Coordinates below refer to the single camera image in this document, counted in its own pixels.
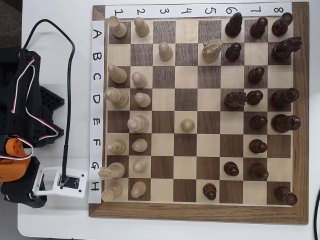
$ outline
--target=chess piece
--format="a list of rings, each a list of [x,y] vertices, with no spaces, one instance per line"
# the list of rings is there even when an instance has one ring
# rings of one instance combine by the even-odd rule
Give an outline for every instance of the chess piece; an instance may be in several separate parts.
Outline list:
[[[235,13],[225,26],[225,34],[230,38],[235,38],[241,32],[242,15],[240,12]]]
[[[279,133],[286,133],[288,131],[295,131],[300,128],[301,121],[297,116],[286,116],[278,114],[271,120],[271,126]]]
[[[134,19],[133,23],[135,25],[135,32],[138,36],[144,37],[148,35],[149,25],[145,22],[145,20],[142,17],[137,16]]]
[[[118,198],[121,195],[121,193],[122,186],[117,182],[113,182],[108,186],[107,190],[102,192],[101,199],[104,202],[110,202],[112,201],[112,199]]]
[[[228,47],[228,49],[225,52],[226,59],[228,59],[232,63],[235,62],[240,57],[241,49],[242,46],[240,43],[232,43],[232,45]]]
[[[298,98],[299,98],[298,90],[291,87],[291,88],[287,88],[285,90],[279,90],[273,93],[270,98],[270,103],[274,108],[280,109],[293,103]]]
[[[243,107],[247,100],[245,92],[230,92],[224,98],[224,102],[230,108]]]
[[[122,178],[125,171],[125,166],[120,162],[111,163],[108,167],[102,166],[98,172],[99,180]]]
[[[134,116],[129,118],[127,126],[135,133],[144,133],[149,127],[149,120],[143,115]]]
[[[145,75],[137,71],[132,74],[131,78],[132,78],[133,84],[137,89],[144,88],[148,83],[148,80],[145,77]]]
[[[111,153],[114,154],[122,154],[126,150],[126,143],[122,141],[121,139],[117,139],[114,141],[111,141],[107,146],[106,149],[108,149]]]
[[[247,103],[251,105],[257,105],[260,103],[262,98],[264,97],[264,94],[260,90],[250,91],[246,98],[248,99]]]
[[[181,122],[181,124],[180,124],[180,126],[181,126],[181,128],[183,129],[183,130],[185,130],[186,132],[190,132],[190,131],[192,131],[194,128],[195,128],[195,122],[194,121],[192,121],[191,119],[189,119],[189,118],[186,118],[186,119],[184,119],[182,122]]]
[[[263,36],[268,25],[268,19],[264,16],[259,17],[258,20],[252,24],[250,28],[250,34],[255,39],[259,39]]]
[[[262,129],[268,124],[268,119],[265,116],[255,115],[250,119],[249,125],[253,129]]]
[[[103,95],[107,101],[111,102],[118,109],[124,108],[129,102],[129,94],[122,89],[109,87]]]
[[[135,171],[136,173],[143,173],[144,171],[146,171],[148,166],[147,161],[145,161],[144,159],[139,159],[137,161],[134,162],[133,164],[133,171]]]
[[[147,141],[142,138],[135,140],[134,143],[132,144],[133,151],[138,153],[144,152],[145,150],[147,150],[147,147],[148,147]]]
[[[123,84],[125,81],[127,81],[127,73],[120,67],[110,65],[108,66],[108,73],[116,84]]]
[[[132,187],[131,196],[134,199],[137,199],[143,194],[145,194],[146,190],[147,190],[146,184],[142,181],[137,181]]]
[[[127,34],[127,27],[116,16],[108,18],[108,25],[110,26],[111,33],[118,39],[123,38]]]
[[[285,186],[277,187],[274,190],[274,196],[289,206],[296,205],[298,202],[297,196]]]
[[[207,63],[213,63],[220,55],[222,48],[222,40],[215,39],[203,43],[202,58]]]
[[[276,20],[272,25],[272,32],[276,36],[281,36],[288,31],[288,26],[294,20],[293,16],[289,12],[285,12],[282,16]]]
[[[249,72],[248,81],[252,84],[257,84],[261,81],[262,76],[264,74],[265,74],[265,69],[262,66],[258,66]]]
[[[142,92],[138,92],[134,96],[134,100],[136,101],[136,103],[140,108],[146,108],[151,103],[151,98],[149,97],[149,95]]]
[[[239,168],[238,168],[237,164],[235,164],[232,161],[228,161],[224,165],[223,169],[226,174],[228,174],[229,176],[232,176],[232,177],[236,177],[239,174]]]
[[[268,170],[260,162],[254,162],[250,164],[248,173],[251,177],[259,180],[267,180],[267,178],[269,177]]]
[[[291,53],[298,51],[301,45],[300,36],[290,37],[275,45],[272,48],[271,56],[276,62],[282,62],[284,59],[289,58]]]
[[[215,200],[216,197],[217,197],[217,188],[216,188],[216,186],[213,185],[212,183],[207,183],[203,187],[203,194],[205,195],[205,197],[208,200],[210,200],[210,201]]]
[[[163,61],[168,61],[174,55],[172,48],[166,42],[159,44],[159,56]]]
[[[254,139],[249,143],[249,149],[254,154],[262,154],[268,149],[268,145],[259,139]]]

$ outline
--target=table surface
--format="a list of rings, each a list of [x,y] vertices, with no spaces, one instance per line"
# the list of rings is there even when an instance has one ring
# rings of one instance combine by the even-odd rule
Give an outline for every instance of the table surface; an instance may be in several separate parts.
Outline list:
[[[219,3],[217,0],[157,0],[155,4]],[[274,2],[274,0],[224,0],[224,3]],[[249,223],[220,223],[196,221],[103,219],[88,217],[88,196],[83,199],[48,197],[45,207],[32,209],[19,204],[18,230],[26,237],[62,239],[226,239],[232,228],[233,239],[301,240],[313,237],[313,216],[319,190],[317,140],[320,134],[320,82],[316,64],[320,48],[318,0],[309,0],[310,6],[310,116],[309,116],[309,225],[272,225]],[[130,4],[130,0],[24,0],[22,15],[22,44],[34,24],[49,19],[60,26],[74,41],[76,51],[72,62],[71,92],[72,114],[69,139],[68,167],[89,169],[89,118],[90,118],[90,71],[92,6]],[[136,0],[134,4],[150,4],[148,0]],[[68,41],[52,26],[42,23],[28,46],[41,56],[40,84],[67,99],[67,65],[71,51]],[[53,114],[54,123],[66,128],[67,105]],[[45,167],[61,166],[64,137],[55,144],[36,149],[35,155]]]

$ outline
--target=chessboard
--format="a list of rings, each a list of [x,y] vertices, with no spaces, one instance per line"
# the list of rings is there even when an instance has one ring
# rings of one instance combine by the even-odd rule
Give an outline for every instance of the chessboard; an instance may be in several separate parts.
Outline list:
[[[90,217],[205,220],[279,224],[308,223],[308,134],[309,134],[309,6],[292,3],[293,23],[282,36],[275,36],[271,26],[279,17],[266,16],[268,25],[261,38],[254,38],[250,28],[258,17],[243,17],[241,32],[229,37],[225,27],[230,17],[199,17],[148,19],[148,35],[135,31],[134,19],[120,19],[127,29],[116,38],[105,19],[105,6],[93,7],[93,20],[105,21],[104,86],[124,91],[129,96],[121,108],[103,98],[102,166],[113,163],[124,166],[124,175],[102,181],[101,193],[111,183],[122,187],[119,197],[110,202],[89,205]],[[272,49],[279,42],[302,37],[301,49],[285,61],[277,62]],[[204,42],[221,39],[223,44],[216,61],[207,63],[202,57]],[[173,56],[163,61],[159,44],[166,42]],[[230,62],[226,57],[232,43],[239,43],[239,58]],[[117,66],[127,79],[115,83],[107,69]],[[251,70],[263,67],[257,84],[248,80]],[[137,88],[132,74],[145,76],[147,84]],[[275,108],[271,96],[277,91],[295,88],[299,99],[283,108]],[[225,103],[228,93],[261,91],[256,104],[231,108]],[[135,101],[137,93],[150,97],[148,107]],[[298,130],[279,133],[271,125],[279,114],[297,116]],[[143,133],[128,128],[128,120],[144,116],[148,127]],[[267,118],[265,127],[254,129],[250,119]],[[190,119],[191,131],[181,128]],[[138,139],[147,142],[143,152],[134,151]],[[267,151],[253,153],[252,140],[267,144]],[[122,140],[125,150],[115,154],[107,149],[112,141]],[[143,160],[146,169],[134,170]],[[236,176],[224,169],[232,162]],[[268,172],[267,179],[257,179],[248,169],[259,163]],[[135,183],[143,182],[145,193],[131,195]],[[213,184],[214,200],[204,195],[204,186]],[[275,189],[286,187],[297,197],[294,206],[275,196]]]

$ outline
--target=wooden board frame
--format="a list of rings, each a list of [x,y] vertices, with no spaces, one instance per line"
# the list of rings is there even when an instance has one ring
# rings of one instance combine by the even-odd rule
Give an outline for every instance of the wooden board frame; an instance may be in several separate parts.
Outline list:
[[[293,103],[293,114],[301,119],[301,127],[293,132],[293,192],[298,202],[293,207],[222,206],[201,204],[164,204],[102,202],[89,204],[89,217],[167,219],[215,222],[308,224],[309,179],[309,3],[293,2],[294,36],[302,36],[301,50],[293,57],[293,86],[300,98]],[[93,21],[105,21],[105,6],[94,6]],[[105,24],[104,55],[107,56],[107,24]],[[104,71],[104,89],[107,72]]]

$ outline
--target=black cord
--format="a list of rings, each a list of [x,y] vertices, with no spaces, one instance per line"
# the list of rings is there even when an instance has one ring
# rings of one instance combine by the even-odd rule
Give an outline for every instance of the black cord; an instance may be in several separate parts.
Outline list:
[[[65,142],[64,142],[64,147],[63,147],[63,157],[62,157],[62,178],[61,178],[61,183],[65,182],[66,179],[66,168],[67,168],[67,158],[68,158],[68,142],[69,142],[69,134],[70,134],[70,121],[71,121],[71,64],[72,64],[72,59],[74,58],[75,51],[76,51],[76,46],[74,42],[70,39],[70,37],[65,34],[64,31],[61,30],[60,27],[58,27],[55,23],[48,19],[42,19],[38,21],[32,28],[30,35],[28,39],[26,40],[23,48],[26,49],[32,35],[34,34],[36,28],[38,27],[39,24],[47,22],[54,26],[72,45],[72,51],[70,54],[69,62],[68,62],[68,70],[67,70],[67,95],[68,95],[68,109],[67,109],[67,117],[66,117],[66,133],[65,133]]]

